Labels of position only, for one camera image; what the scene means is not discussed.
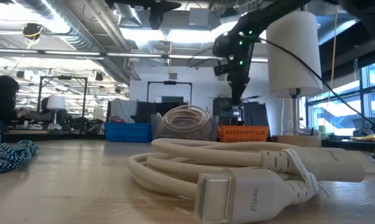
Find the workbench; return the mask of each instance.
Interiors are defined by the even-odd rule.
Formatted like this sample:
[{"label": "workbench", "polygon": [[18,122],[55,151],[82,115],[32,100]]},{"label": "workbench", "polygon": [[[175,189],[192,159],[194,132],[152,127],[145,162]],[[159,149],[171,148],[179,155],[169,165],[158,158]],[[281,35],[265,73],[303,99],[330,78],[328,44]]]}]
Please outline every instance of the workbench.
[{"label": "workbench", "polygon": [[[0,174],[0,223],[196,224],[194,201],[149,192],[127,169],[149,143],[66,140],[38,142],[28,166]],[[322,182],[323,192],[290,205],[265,223],[375,224],[375,182]]]}]

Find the orange plastic basket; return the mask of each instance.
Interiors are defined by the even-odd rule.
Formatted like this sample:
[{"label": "orange plastic basket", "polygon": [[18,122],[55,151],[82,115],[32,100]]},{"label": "orange plastic basket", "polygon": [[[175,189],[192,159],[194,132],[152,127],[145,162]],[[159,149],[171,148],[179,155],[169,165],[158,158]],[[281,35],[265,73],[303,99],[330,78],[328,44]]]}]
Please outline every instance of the orange plastic basket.
[{"label": "orange plastic basket", "polygon": [[219,126],[221,142],[264,142],[269,133],[268,126]]}]

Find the floor lamp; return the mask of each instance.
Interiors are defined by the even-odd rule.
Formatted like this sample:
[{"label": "floor lamp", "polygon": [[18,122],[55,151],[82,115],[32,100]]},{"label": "floor lamp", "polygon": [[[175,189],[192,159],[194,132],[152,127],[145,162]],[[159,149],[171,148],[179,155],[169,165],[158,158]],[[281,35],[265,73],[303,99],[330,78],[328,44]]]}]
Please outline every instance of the floor lamp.
[{"label": "floor lamp", "polygon": [[64,96],[55,96],[55,95],[50,96],[46,107],[55,112],[55,119],[53,120],[53,130],[55,130],[56,121],[57,121],[57,112],[60,110],[65,110]]}]

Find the blue striped cable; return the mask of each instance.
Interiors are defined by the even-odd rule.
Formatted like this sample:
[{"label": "blue striped cable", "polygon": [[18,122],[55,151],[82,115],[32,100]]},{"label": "blue striped cable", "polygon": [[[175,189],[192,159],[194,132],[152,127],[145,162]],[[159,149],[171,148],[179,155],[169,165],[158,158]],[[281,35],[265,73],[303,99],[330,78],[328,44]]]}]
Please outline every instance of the blue striped cable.
[{"label": "blue striped cable", "polygon": [[15,149],[6,143],[2,143],[0,173],[8,172],[27,164],[38,150],[39,146],[29,140],[19,141]]}]

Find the black hair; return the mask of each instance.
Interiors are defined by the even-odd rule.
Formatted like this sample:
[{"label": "black hair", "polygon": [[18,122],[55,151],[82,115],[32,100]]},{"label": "black hair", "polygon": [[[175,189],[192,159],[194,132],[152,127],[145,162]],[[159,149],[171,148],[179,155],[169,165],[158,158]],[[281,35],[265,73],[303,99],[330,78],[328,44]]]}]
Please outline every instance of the black hair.
[{"label": "black hair", "polygon": [[11,113],[16,107],[16,93],[19,91],[19,84],[10,76],[0,76],[0,110],[4,114]]},{"label": "black hair", "polygon": [[40,114],[47,114],[47,113],[51,112],[51,110],[47,108],[48,101],[49,101],[49,97],[46,97],[40,102],[40,105],[41,105],[41,108],[42,108],[42,112]]}]

